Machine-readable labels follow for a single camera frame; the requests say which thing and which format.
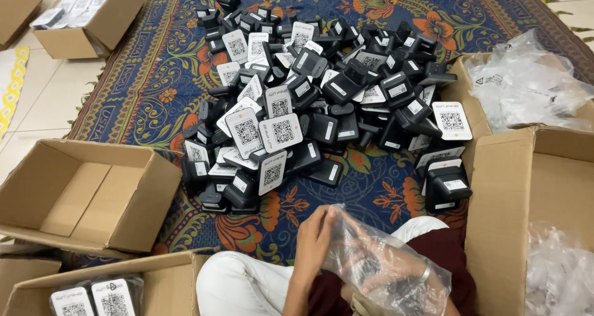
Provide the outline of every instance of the plastic bag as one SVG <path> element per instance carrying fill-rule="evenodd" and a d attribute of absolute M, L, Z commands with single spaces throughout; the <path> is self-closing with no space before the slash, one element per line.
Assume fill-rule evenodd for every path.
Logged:
<path fill-rule="evenodd" d="M 571 62 L 545 51 L 533 30 L 494 46 L 487 62 L 478 54 L 464 66 L 473 82 L 470 94 L 494 132 L 531 123 L 591 130 L 590 122 L 574 116 L 594 98 L 594 86 L 575 79 Z"/>
<path fill-rule="evenodd" d="M 441 316 L 451 291 L 451 273 L 381 230 L 353 219 L 344 204 L 338 214 L 323 269 L 352 284 L 387 314 Z"/>
<path fill-rule="evenodd" d="M 563 231 L 531 223 L 526 316 L 594 315 L 594 253 Z"/>
<path fill-rule="evenodd" d="M 56 289 L 49 304 L 56 316 L 141 315 L 144 280 L 139 274 L 102 277 Z"/>

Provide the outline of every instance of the patterned rug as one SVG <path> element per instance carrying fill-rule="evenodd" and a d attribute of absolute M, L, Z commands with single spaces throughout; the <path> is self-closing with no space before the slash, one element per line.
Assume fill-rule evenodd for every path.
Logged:
<path fill-rule="evenodd" d="M 535 28 L 549 50 L 571 59 L 576 76 L 594 80 L 594 56 L 540 0 L 242 0 L 243 6 L 270 6 L 287 22 L 345 17 L 350 23 L 395 29 L 407 20 L 415 33 L 440 43 L 439 61 L 489 47 Z M 225 53 L 211 55 L 195 9 L 214 0 L 147 0 L 128 35 L 110 58 L 70 133 L 71 139 L 155 148 L 179 165 L 181 132 L 198 121 L 206 88 L 219 86 L 216 65 Z M 330 23 L 324 21 L 324 27 Z M 153 254 L 221 245 L 258 259 L 292 264 L 296 232 L 322 204 L 344 202 L 360 220 L 393 232 L 411 217 L 427 215 L 413 172 L 417 153 L 389 154 L 375 147 L 366 153 L 349 148 L 332 159 L 345 169 L 336 189 L 295 178 L 283 190 L 262 199 L 258 215 L 211 215 L 180 187 L 167 214 Z M 438 217 L 462 236 L 466 206 Z M 115 259 L 78 257 L 79 266 Z"/>

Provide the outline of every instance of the cardboard box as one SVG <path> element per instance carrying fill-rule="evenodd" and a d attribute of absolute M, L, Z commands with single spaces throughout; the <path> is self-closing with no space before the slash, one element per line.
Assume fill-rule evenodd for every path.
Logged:
<path fill-rule="evenodd" d="M 144 278 L 144 316 L 200 316 L 196 277 L 209 256 L 196 252 L 205 250 L 214 249 L 122 261 L 21 282 L 14 286 L 4 316 L 52 316 L 49 297 L 53 289 L 102 275 L 134 273 L 142 273 Z"/>
<path fill-rule="evenodd" d="M 147 147 L 42 139 L 0 186 L 0 233 L 103 257 L 148 252 L 180 179 Z"/>
<path fill-rule="evenodd" d="M 85 27 L 47 29 L 33 34 L 53 59 L 107 57 L 143 4 L 144 0 L 106 0 Z"/>
<path fill-rule="evenodd" d="M 466 228 L 467 267 L 482 316 L 524 316 L 528 228 L 546 221 L 594 251 L 594 133 L 531 125 L 493 134 L 460 57 L 458 82 L 442 92 L 464 106 L 474 139 L 462 160 L 472 177 Z M 552 66 L 558 64 L 551 57 Z M 594 103 L 577 117 L 594 121 Z"/>
<path fill-rule="evenodd" d="M 56 274 L 59 261 L 40 259 L 0 259 L 0 315 L 15 284 L 47 275 Z"/>
<path fill-rule="evenodd" d="M 41 11 L 42 0 L 0 0 L 0 51 L 8 49 Z"/>

